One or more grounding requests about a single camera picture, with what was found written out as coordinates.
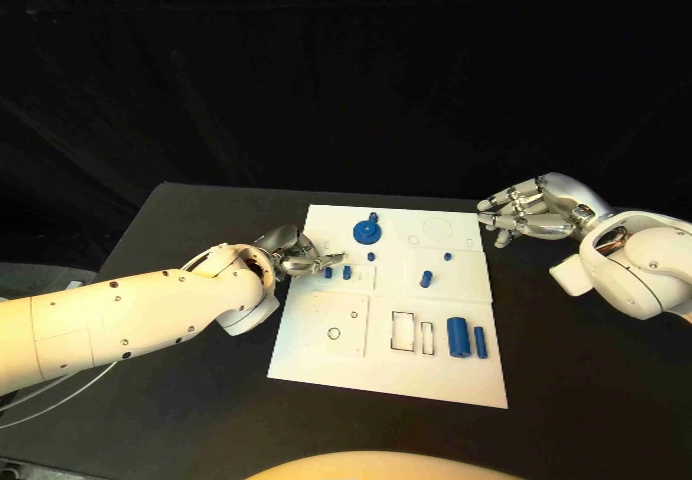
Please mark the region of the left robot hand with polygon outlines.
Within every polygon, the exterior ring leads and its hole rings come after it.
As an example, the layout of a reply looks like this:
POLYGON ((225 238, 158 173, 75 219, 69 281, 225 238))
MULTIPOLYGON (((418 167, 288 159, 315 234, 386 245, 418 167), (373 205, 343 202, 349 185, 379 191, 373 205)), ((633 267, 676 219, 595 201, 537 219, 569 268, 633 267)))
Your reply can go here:
POLYGON ((317 274, 327 267, 340 264, 346 258, 344 252, 321 254, 313 241, 292 224, 271 230, 252 242, 252 246, 264 252, 279 279, 317 274))

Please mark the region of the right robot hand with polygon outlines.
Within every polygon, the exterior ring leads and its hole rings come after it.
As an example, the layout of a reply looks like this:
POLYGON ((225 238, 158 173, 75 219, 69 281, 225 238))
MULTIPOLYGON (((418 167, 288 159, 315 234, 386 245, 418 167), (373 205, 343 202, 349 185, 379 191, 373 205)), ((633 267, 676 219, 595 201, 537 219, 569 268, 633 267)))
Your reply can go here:
POLYGON ((595 191, 576 179, 546 173, 509 186, 477 204, 477 220, 496 231, 494 247, 519 237, 581 240, 614 215, 595 191))

